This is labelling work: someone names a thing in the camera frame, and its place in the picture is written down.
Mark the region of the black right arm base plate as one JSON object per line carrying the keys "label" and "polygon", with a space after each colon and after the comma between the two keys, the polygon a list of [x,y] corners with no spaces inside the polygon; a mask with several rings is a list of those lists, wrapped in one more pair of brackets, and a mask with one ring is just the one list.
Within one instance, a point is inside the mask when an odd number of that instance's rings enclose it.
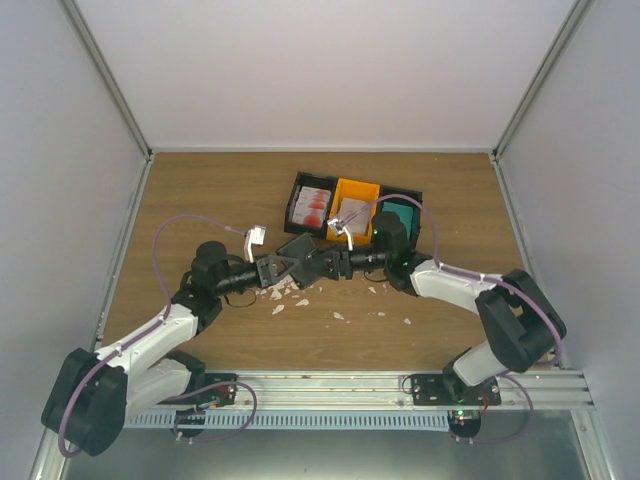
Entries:
{"label": "black right arm base plate", "polygon": [[495,377],[479,385],[450,387],[442,373],[414,373],[402,384],[409,392],[415,406],[467,407],[499,406],[502,403],[500,388]]}

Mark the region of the aluminium corner post left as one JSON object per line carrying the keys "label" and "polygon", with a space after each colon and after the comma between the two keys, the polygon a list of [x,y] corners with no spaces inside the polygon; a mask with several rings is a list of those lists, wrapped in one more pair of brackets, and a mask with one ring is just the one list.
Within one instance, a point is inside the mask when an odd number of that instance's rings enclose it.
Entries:
{"label": "aluminium corner post left", "polygon": [[132,139],[146,162],[151,161],[153,150],[149,146],[142,129],[137,122],[98,42],[91,31],[78,3],[74,0],[58,1],[83,49],[88,54],[107,93],[122,117]]}

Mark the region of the black leather card holder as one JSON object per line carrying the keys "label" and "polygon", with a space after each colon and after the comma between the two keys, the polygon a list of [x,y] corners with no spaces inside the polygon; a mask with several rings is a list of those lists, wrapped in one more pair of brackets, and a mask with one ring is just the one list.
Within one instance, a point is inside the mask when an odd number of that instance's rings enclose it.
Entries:
{"label": "black leather card holder", "polygon": [[318,248],[314,238],[309,233],[296,236],[276,250],[278,255],[296,257],[300,259],[299,267],[290,274],[299,289],[306,289],[307,273],[304,269],[304,258],[312,250]]}

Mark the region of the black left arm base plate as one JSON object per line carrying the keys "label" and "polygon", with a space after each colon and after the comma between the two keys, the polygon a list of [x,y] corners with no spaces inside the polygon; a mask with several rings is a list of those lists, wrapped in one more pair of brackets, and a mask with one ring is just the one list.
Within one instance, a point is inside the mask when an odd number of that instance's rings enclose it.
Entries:
{"label": "black left arm base plate", "polygon": [[238,390],[238,376],[233,373],[205,372],[182,376],[165,375],[149,388],[150,405],[189,405],[196,408],[216,408],[233,405]]}

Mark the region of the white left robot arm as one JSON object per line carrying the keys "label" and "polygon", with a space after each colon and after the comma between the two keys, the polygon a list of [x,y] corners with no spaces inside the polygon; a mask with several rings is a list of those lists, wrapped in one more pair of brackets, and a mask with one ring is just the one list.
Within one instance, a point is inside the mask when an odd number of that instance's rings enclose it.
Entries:
{"label": "white left robot arm", "polygon": [[299,264],[282,254],[243,260],[220,242],[201,244],[179,289],[155,317],[106,347],[77,348],[64,359],[41,415],[42,424],[56,433],[62,456],[101,454],[128,418],[155,403],[201,400],[205,378],[169,358],[169,352],[213,323],[222,297],[274,285]]}

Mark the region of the yellow middle storage bin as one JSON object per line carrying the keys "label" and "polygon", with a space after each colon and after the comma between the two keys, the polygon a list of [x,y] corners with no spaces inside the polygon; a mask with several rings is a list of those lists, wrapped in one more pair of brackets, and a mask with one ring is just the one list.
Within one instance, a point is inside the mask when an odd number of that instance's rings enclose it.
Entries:
{"label": "yellow middle storage bin", "polygon": [[379,197],[380,185],[347,178],[339,178],[334,192],[328,219],[338,218],[346,223],[355,245],[367,244],[371,240],[371,219],[375,205],[366,207]]}

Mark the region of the red white card stack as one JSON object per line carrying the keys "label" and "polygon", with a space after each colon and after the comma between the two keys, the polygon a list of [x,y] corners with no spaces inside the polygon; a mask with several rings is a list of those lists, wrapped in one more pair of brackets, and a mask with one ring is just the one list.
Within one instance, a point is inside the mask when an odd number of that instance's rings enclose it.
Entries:
{"label": "red white card stack", "polygon": [[326,218],[331,191],[302,186],[296,197],[291,222],[308,228],[320,229]]}

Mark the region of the aluminium corner post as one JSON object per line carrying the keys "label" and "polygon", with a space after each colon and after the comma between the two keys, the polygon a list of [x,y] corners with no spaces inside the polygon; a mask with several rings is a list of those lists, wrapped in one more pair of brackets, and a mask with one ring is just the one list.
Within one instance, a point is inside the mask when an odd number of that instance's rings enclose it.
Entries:
{"label": "aluminium corner post", "polygon": [[83,49],[88,54],[107,93],[122,117],[132,139],[146,162],[151,161],[153,150],[149,146],[142,129],[137,122],[98,42],[91,31],[78,3],[74,0],[58,1]]}
{"label": "aluminium corner post", "polygon": [[498,163],[504,155],[513,136],[533,106],[534,101],[541,93],[551,73],[593,4],[594,2],[592,0],[575,0],[571,3],[567,14],[562,20],[539,66],[535,70],[524,94],[518,102],[495,147],[491,150],[490,158],[494,163]]}

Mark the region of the black storage bin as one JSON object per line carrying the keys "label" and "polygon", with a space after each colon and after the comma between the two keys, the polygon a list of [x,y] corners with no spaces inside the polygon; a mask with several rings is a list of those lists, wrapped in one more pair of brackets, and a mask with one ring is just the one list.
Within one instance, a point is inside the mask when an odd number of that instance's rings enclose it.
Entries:
{"label": "black storage bin", "polygon": [[416,202],[423,204],[423,193],[415,190],[407,190],[399,187],[392,187],[388,185],[381,185],[379,190],[379,196],[394,195],[394,198],[382,200],[376,205],[376,213],[383,211],[389,211],[396,213],[399,220],[404,225],[408,242],[411,247],[417,245],[420,230],[421,230],[421,209],[414,203],[399,198],[399,195],[404,195],[414,199]]}
{"label": "black storage bin", "polygon": [[284,231],[325,239],[338,178],[298,172],[284,215]]}

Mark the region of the teal card stack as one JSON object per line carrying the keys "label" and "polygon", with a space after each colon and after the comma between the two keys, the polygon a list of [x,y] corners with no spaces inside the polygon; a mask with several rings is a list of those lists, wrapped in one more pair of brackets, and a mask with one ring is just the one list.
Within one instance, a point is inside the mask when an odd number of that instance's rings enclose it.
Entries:
{"label": "teal card stack", "polygon": [[399,220],[405,227],[408,240],[412,241],[415,227],[414,207],[400,203],[399,201],[387,200],[382,203],[382,210],[384,212],[395,213],[399,217]]}

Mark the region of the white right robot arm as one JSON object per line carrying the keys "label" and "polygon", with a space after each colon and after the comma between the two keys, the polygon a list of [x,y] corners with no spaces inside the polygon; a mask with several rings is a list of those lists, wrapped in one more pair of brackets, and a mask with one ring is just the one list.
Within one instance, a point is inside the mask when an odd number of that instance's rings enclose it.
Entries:
{"label": "white right robot arm", "polygon": [[374,216],[371,243],[315,249],[304,256],[302,267],[334,280],[381,269],[400,292],[477,315],[485,341],[458,355],[442,371],[444,396],[456,405],[468,403],[485,381],[504,372],[524,373],[550,351],[559,351],[567,333],[527,272],[483,274],[421,254],[411,246],[398,215],[391,212]]}

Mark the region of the black left storage bin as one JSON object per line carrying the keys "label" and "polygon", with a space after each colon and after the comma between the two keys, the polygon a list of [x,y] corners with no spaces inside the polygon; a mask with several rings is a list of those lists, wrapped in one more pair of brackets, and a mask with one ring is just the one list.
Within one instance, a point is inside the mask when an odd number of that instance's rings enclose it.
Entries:
{"label": "black left storage bin", "polygon": [[298,172],[284,215],[284,231],[325,239],[338,178]]}

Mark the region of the aluminium corner post right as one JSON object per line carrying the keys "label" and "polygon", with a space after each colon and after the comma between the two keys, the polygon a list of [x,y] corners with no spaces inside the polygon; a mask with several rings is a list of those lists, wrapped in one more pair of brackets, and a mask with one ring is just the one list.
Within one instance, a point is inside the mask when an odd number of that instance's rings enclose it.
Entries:
{"label": "aluminium corner post right", "polygon": [[535,70],[524,94],[518,102],[495,147],[491,150],[490,158],[494,163],[498,163],[504,155],[513,136],[533,106],[534,101],[541,93],[551,73],[593,4],[594,2],[592,0],[575,0],[571,3],[567,14],[562,20],[539,66]]}

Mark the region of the black right storage bin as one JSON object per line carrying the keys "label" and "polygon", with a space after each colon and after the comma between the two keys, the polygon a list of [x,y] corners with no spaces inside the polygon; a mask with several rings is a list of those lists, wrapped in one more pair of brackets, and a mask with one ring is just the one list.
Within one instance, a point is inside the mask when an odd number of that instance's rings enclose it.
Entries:
{"label": "black right storage bin", "polygon": [[417,245],[420,230],[421,230],[421,209],[414,203],[399,198],[399,195],[404,195],[414,199],[416,202],[423,204],[423,193],[415,190],[407,190],[399,187],[392,187],[388,185],[381,185],[379,190],[379,196],[394,195],[394,198],[382,200],[376,205],[376,213],[383,211],[389,211],[396,213],[399,220],[404,225],[408,242],[411,247]]}

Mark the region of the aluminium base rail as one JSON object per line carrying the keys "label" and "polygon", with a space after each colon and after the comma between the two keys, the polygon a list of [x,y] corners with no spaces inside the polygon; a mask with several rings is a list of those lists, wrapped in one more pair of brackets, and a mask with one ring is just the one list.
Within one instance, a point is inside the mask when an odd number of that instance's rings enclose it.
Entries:
{"label": "aluminium base rail", "polygon": [[[125,408],[129,417],[150,409],[196,408],[189,405],[150,405],[149,388],[165,375],[178,373],[154,369],[127,387]],[[593,399],[582,373],[569,370],[533,371],[498,378],[499,406],[415,406],[402,389],[405,372],[243,371],[237,374],[235,403],[207,409],[249,411],[373,411],[373,410],[579,410],[592,409]]]}

